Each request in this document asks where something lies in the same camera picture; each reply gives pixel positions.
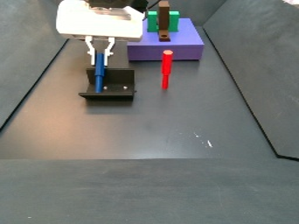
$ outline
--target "green block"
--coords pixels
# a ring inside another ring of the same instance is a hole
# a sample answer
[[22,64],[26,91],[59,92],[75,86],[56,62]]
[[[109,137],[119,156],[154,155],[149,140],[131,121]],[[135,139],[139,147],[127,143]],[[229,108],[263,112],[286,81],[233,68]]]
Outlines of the green block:
[[149,32],[158,32],[158,25],[157,25],[157,18],[158,13],[157,11],[149,11],[147,14],[147,31]]
[[[157,11],[149,11],[147,14],[147,31],[149,32],[158,32],[159,26],[157,24],[158,19],[158,12]],[[181,19],[181,12],[179,11],[170,11],[170,26],[169,31],[170,32],[178,32],[179,31],[179,19]]]
[[181,19],[181,12],[179,11],[170,11],[170,32],[179,31],[179,19]]

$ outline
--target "purple platform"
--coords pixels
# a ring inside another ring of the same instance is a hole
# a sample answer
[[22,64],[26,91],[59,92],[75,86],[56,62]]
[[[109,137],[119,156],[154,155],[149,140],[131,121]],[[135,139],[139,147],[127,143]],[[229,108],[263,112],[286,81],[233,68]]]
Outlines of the purple platform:
[[170,32],[170,34],[173,41],[159,42],[158,33],[147,32],[147,21],[145,21],[142,41],[127,43],[129,60],[162,60],[165,50],[173,50],[174,60],[201,60],[205,44],[193,21],[181,18],[179,32]]

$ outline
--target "brown block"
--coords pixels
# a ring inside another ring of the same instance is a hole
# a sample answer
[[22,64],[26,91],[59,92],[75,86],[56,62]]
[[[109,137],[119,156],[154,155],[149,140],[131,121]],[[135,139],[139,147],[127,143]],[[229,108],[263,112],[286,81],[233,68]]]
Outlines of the brown block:
[[158,24],[159,24],[159,41],[171,41],[169,33],[169,26],[170,26],[169,1],[162,1],[159,3]]

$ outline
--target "black holder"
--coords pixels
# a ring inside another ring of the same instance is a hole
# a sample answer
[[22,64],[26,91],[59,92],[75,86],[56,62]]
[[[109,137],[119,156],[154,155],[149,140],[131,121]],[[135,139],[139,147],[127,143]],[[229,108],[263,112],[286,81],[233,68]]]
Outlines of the black holder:
[[135,70],[130,68],[106,68],[103,78],[103,91],[95,92],[95,68],[87,68],[88,90],[79,93],[88,100],[98,101],[133,101],[135,98]]

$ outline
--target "red cylinder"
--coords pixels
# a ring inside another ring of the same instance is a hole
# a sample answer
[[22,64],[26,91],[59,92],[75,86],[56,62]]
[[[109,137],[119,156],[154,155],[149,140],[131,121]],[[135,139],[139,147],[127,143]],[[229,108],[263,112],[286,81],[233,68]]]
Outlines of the red cylinder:
[[169,78],[173,71],[174,52],[171,50],[163,51],[163,89],[169,88]]

